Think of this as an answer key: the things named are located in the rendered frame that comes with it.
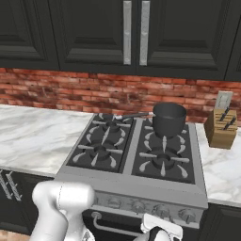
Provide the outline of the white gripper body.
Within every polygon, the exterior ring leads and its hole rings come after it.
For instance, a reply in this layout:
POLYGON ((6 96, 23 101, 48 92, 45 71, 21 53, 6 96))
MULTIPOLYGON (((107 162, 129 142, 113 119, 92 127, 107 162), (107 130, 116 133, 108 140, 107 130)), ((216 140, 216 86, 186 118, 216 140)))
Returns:
POLYGON ((148 241, 174 241, 183 239, 183 228, 162 218, 145 214, 140 230, 149 234, 148 241))

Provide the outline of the grey stove knob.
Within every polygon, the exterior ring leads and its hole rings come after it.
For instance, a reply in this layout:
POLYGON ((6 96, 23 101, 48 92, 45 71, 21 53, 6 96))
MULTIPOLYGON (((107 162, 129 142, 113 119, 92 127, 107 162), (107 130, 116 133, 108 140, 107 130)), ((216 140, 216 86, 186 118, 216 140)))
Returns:
POLYGON ((112 197, 108 200, 108 206, 119 209, 121 207, 121 200, 119 198, 112 197))
POLYGON ((179 217, 186 223, 194 222, 196 219, 195 214, 190 209, 183 209, 179 211, 179 217))
POLYGON ((161 218, 169 217, 169 209, 164 204, 158 204, 154 207, 154 212, 161 218))
POLYGON ((132 203, 132 210, 137 214, 143 213, 145 211, 145 204, 141 201, 134 201, 132 203))

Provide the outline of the grey stove with black grates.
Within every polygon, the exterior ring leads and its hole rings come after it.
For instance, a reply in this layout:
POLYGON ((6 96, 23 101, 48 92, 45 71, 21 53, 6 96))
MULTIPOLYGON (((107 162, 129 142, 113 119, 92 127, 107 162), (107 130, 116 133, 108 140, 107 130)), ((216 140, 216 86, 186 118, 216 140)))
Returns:
POLYGON ((193 123, 187 123, 180 135, 167 138, 155 133, 150 119, 116 120, 112 115, 95 114, 56 178, 91 185, 96 196, 89 210, 100 214, 142 219, 148 213, 159 217, 154 207, 164 204, 169 217, 162 219, 199 230, 203 211, 208 208, 193 123), (119 209, 108 206, 112 197, 120 199, 119 209), (132 210, 134 201, 145 204, 143 213, 132 210), (195 214, 194 222, 186 224, 179 217, 183 209, 195 214))

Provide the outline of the black oven door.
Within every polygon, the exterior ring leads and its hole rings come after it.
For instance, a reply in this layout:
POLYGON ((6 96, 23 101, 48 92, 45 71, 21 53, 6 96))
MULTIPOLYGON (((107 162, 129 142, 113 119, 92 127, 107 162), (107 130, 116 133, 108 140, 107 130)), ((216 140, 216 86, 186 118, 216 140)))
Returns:
MULTIPOLYGON (((98 230, 93 226, 93 217, 91 213, 93 210, 87 210, 83 213, 83 219, 86 226, 94 234, 96 241, 133 241, 134 236, 106 232, 98 230)), ((106 212, 101 212, 102 218, 98 220, 98 224, 102 226, 112 227, 116 229, 121 229, 125 231, 131 231, 135 233, 141 233, 140 224, 141 219, 135 217, 126 217, 116 214, 108 214, 106 212)), ((199 240, 199 230, 183 227, 184 236, 182 241, 198 241, 199 240)))

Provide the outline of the black base cupboard door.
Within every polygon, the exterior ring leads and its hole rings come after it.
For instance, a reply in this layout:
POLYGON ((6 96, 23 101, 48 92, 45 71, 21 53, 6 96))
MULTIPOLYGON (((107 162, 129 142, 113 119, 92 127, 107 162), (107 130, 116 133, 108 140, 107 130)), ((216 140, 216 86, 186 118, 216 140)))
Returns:
POLYGON ((14 203, 9 200, 0 185, 0 227, 6 228, 11 224, 14 218, 13 215, 14 203))
POLYGON ((39 213, 38 208, 32 201, 32 193, 35 186, 44 181, 52 181, 53 177, 34 175, 13 171, 11 174, 15 184, 18 184, 17 190, 22 196, 22 201, 17 201, 20 205, 24 217, 24 224, 27 228, 27 234, 32 234, 32 231, 37 222, 39 213))
POLYGON ((241 208, 210 203, 203 215, 199 241, 241 241, 241 208))

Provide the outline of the dark grey saucepan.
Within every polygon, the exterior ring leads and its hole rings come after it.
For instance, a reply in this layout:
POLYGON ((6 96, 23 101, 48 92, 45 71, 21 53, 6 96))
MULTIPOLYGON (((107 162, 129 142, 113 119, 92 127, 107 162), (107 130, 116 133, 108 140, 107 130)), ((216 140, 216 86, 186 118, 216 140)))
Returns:
POLYGON ((153 130, 159 136, 176 137, 185 126, 186 109, 176 103, 162 102, 153 107, 152 112, 142 112, 129 115, 115 115, 116 120, 143 116, 153 117, 153 130))

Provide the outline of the wooden knife block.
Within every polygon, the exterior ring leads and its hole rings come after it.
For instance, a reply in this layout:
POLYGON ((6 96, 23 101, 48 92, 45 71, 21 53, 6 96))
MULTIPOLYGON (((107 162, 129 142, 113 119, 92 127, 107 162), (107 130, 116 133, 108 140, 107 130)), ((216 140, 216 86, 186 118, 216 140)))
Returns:
POLYGON ((236 137, 237 115, 235 110, 229 110, 224 120, 219 121, 224 111, 225 109, 214 109, 204 124, 204 130, 210 147, 229 150, 236 137), (230 122, 233 116, 236 117, 234 124, 227 130, 223 130, 226 123, 230 122))

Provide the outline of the white wall socket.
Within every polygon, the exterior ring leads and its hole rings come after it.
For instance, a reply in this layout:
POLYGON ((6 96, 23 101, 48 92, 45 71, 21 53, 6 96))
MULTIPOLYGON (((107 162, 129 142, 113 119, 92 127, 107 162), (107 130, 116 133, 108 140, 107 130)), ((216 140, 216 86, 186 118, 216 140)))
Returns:
POLYGON ((231 91, 220 90, 217 95, 215 109, 226 109, 230 106, 233 93, 231 91))

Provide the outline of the black wall cupboard door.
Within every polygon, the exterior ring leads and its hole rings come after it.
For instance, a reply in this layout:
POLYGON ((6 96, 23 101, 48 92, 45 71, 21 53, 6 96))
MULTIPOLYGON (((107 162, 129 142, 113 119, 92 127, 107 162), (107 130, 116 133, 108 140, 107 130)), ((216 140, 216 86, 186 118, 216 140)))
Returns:
POLYGON ((225 80, 241 82, 241 17, 238 23, 225 80))
POLYGON ((150 0, 148 60, 137 74, 183 79, 225 78, 241 17, 241 0, 150 0))
POLYGON ((59 69, 48 0, 0 0, 0 68, 59 69))
POLYGON ((124 0, 49 0, 59 67, 65 72, 136 72, 137 0, 132 2, 131 64, 123 64, 124 0))

